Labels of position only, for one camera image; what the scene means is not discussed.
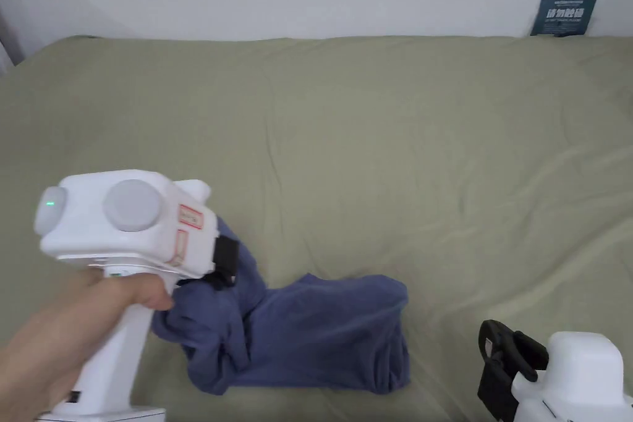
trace blue towel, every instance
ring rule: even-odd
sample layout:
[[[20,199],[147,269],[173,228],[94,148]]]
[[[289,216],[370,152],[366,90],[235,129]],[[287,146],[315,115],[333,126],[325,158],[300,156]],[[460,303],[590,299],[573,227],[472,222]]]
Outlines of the blue towel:
[[[237,239],[223,221],[220,234]],[[182,344],[195,387],[322,387],[388,394],[409,382],[400,313],[404,284],[382,275],[324,281],[306,274],[266,290],[240,243],[235,287],[193,282],[176,305],[156,312],[152,329]]]

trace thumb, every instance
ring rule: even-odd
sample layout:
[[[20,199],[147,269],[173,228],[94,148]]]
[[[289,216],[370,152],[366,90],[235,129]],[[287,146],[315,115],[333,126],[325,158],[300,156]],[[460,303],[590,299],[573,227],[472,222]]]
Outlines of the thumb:
[[[168,310],[174,306],[163,280],[156,274],[142,272],[113,280],[122,286],[130,304],[140,304],[152,310]]]

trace white device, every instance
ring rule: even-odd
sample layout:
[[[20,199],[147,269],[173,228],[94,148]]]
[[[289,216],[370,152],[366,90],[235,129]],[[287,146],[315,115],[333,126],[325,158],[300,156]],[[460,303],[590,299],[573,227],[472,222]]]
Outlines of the white device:
[[[512,381],[519,402],[515,422],[633,422],[624,393],[622,354],[595,333],[559,332],[548,343],[550,362],[538,380]]]
[[[43,252],[59,261],[99,266],[110,277],[152,272],[171,293],[179,279],[214,270],[218,226],[205,206],[210,193],[200,180],[173,182],[151,171],[74,175],[45,190],[35,232]],[[163,422],[162,408],[131,407],[129,400],[151,316],[131,306],[69,398],[38,420]]]
[[[633,422],[624,362],[605,336],[559,332],[547,348],[495,320],[482,323],[478,396],[504,422]]]

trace gripper handle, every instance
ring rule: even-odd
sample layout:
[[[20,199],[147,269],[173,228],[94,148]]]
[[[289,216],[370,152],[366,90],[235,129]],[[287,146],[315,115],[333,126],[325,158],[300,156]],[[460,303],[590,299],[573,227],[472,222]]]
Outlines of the gripper handle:
[[[168,293],[172,293],[179,279],[178,274],[141,266],[134,260],[104,266],[108,278],[140,272],[160,275]],[[130,410],[130,393],[152,313],[153,310],[141,305],[130,306],[108,340],[83,366],[69,398],[57,404],[51,413],[83,416]]]

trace black clip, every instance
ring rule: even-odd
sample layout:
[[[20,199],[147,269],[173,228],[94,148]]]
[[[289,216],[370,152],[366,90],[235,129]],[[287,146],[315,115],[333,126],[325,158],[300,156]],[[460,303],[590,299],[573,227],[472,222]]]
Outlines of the black clip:
[[[548,366],[547,348],[497,320],[481,323],[478,343],[485,366],[477,395],[495,419],[512,422],[519,406],[512,396],[512,380],[521,373],[535,382],[536,370]]]
[[[215,290],[235,286],[239,264],[239,241],[226,236],[218,236],[215,240],[213,264],[215,265],[213,272],[204,275],[201,279],[183,279],[178,281],[178,285],[183,286],[191,282],[202,281]]]

